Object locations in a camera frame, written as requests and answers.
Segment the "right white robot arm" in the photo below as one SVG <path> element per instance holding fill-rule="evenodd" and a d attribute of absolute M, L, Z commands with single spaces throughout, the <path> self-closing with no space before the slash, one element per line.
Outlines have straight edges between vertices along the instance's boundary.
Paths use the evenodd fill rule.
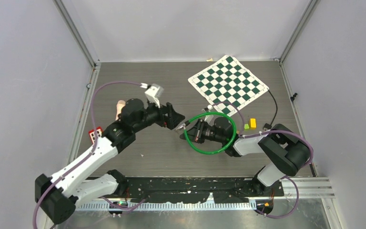
<path fill-rule="evenodd" d="M 216 118 L 213 125 L 200 118 L 180 138 L 197 144 L 220 143 L 231 157 L 264 152 L 270 163 L 256 173 L 248 188 L 256 196 L 265 196 L 283 177 L 295 176 L 312 156 L 311 146 L 282 124 L 260 134 L 239 135 L 226 117 Z"/>

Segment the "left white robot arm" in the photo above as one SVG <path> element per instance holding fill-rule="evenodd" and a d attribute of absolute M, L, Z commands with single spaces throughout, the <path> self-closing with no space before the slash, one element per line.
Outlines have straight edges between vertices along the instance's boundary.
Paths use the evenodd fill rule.
<path fill-rule="evenodd" d="M 116 157 L 136 139 L 136 133 L 157 124 L 175 129 L 185 116 L 176 112 L 171 103 L 157 105 L 130 99 L 118 107 L 118 119 L 111 123 L 93 145 L 65 168 L 35 180 L 35 198 L 54 224 L 62 224 L 77 207 L 106 195 L 123 197 L 128 189 L 126 177 L 116 169 L 90 182 L 85 182 L 96 169 Z"/>

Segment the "green cable bike lock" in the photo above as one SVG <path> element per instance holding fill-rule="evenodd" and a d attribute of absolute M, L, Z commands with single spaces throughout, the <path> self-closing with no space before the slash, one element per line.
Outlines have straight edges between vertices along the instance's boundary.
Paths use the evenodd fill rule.
<path fill-rule="evenodd" d="M 214 117 L 210 124 L 206 122 L 204 123 L 203 137 L 205 141 L 220 143 L 222 146 L 219 149 L 211 151 L 202 150 L 196 147 L 196 144 L 199 143 L 191 142 L 188 139 L 186 130 L 195 128 L 194 125 L 197 123 L 197 121 L 203 120 L 205 115 L 213 115 Z M 238 134 L 236 133 L 237 128 L 233 119 L 220 112 L 199 114 L 184 122 L 184 124 L 181 126 L 177 127 L 177 130 L 182 131 L 182 134 L 180 135 L 181 139 L 185 140 L 195 152 L 203 155 L 216 155 L 221 152 L 229 152 L 232 150 L 233 143 L 239 138 Z"/>

